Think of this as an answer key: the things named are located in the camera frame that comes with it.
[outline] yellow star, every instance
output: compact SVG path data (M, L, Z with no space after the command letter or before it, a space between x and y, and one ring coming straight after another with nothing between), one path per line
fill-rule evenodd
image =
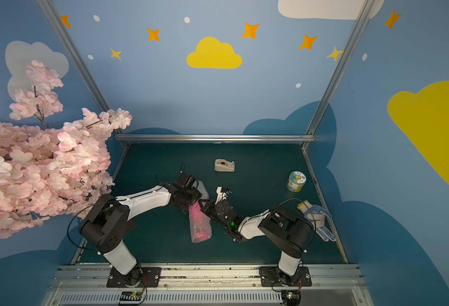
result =
M397 15L394 10L393 13L391 13L390 18L384 23L385 26L390 26L390 30L393 28L394 23L400 18L401 15Z
M249 25L245 22L245 33L243 33L243 36L241 38L251 37L255 39L255 31L257 30L258 26L259 24Z
M66 15L66 16L61 16L61 20L63 21L63 23L65 24L65 26L71 28L71 24L69 24L69 22L68 22L68 15Z
M299 49L301 50L302 48L308 48L309 50L311 50L311 48L313 48L313 43L317 38L318 36L309 37L308 35L304 35L303 44L299 47Z
M337 46L333 47L333 53L328 55L326 58L332 57L335 59L335 61L337 61L337 57L340 53L344 52L343 50L337 51Z
M112 55L110 57L116 57L119 60L121 60L120 57L119 57L119 53L121 53L122 51L115 52L114 50L112 50L112 48L110 50L112 51Z
M150 29L148 29L148 33L149 33L149 38L148 38L148 41L150 41L150 40L156 40L156 41L160 41L160 39L158 38L158 32L160 32L160 30L150 30Z

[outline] dark green table surface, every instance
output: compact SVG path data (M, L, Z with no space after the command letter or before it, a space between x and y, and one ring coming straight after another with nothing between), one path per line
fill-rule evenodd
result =
M217 158L235 161L235 172L214 171ZM242 216L252 216L290 198L318 204L319 197L302 152L297 144L132 144L117 174L112 195L137 193L157 184L156 174L171 182L178 178L180 165L203 181L211 198L218 186L228 187L228 200ZM286 189L289 174L298 170L307 181L299 193ZM284 205L301 214L291 200ZM213 223L212 237L192 243L189 215L177 207L165 206L136 217L138 226L124 236L124 242L142 263L277 263L280 249L260 236L237 243L220 225ZM307 263L343 263L335 242L316 236L303 256ZM95 251L85 250L80 262L105 262Z

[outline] white cloud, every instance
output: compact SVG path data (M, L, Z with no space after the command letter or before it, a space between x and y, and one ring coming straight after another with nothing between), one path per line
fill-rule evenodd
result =
M384 0L374 0L369 18L374 17ZM279 13L289 18L355 20L364 0L279 0Z
M28 43L13 41L7 45L5 50L5 61L12 77L8 81L8 94L15 101L15 89L30 89L31 83L25 76L27 64L33 60L43 62L50 69L56 70L59 78L62 78L68 72L68 59L64 54L53 52L43 43Z

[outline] yellow cloud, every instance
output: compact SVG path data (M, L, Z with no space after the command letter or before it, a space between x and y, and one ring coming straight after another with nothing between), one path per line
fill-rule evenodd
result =
M228 43L222 43L214 37L205 37L196 47L196 52L187 55L187 64L194 68L237 68L242 63Z
M399 92L387 111L429 164L449 184L449 81L417 94Z

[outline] ventilation grille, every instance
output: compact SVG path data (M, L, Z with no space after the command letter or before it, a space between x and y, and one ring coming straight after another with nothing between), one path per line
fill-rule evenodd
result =
M70 291L61 298L61 305L131 305L139 301L123 301L117 291ZM282 303L281 294L262 290L226 291L148 291L145 303L199 304L199 303Z
M61 305L117 305L120 293L117 291L69 291L63 294Z
M149 292L145 303L282 303L281 294L260 291Z

